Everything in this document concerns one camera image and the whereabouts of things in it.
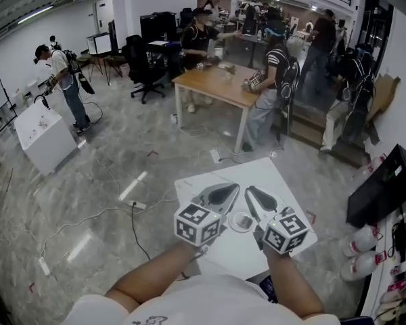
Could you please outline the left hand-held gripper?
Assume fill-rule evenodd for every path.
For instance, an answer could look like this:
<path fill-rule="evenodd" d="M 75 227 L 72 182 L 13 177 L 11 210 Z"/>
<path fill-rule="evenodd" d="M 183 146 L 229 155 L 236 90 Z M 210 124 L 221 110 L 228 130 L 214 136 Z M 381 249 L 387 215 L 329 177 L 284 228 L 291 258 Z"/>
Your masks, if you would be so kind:
<path fill-rule="evenodd" d="M 240 186 L 219 183 L 181 206 L 174 215 L 174 234 L 196 248 L 210 246 L 227 229 L 226 216 L 231 212 Z"/>

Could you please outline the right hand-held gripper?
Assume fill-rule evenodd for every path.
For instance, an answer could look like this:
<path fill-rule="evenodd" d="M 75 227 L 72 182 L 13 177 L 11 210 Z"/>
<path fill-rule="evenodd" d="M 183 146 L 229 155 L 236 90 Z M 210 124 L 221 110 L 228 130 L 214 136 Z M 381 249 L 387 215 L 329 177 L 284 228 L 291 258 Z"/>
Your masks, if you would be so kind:
<path fill-rule="evenodd" d="M 285 207 L 277 213 L 277 199 L 272 193 L 258 186 L 250 186 L 249 189 L 246 189 L 244 198 L 252 218 L 258 223 L 253 236 L 260 250 L 266 245 L 283 255 L 305 241 L 309 232 L 309 224 L 292 207 Z M 253 198 L 264 211 L 274 213 L 261 219 Z"/>

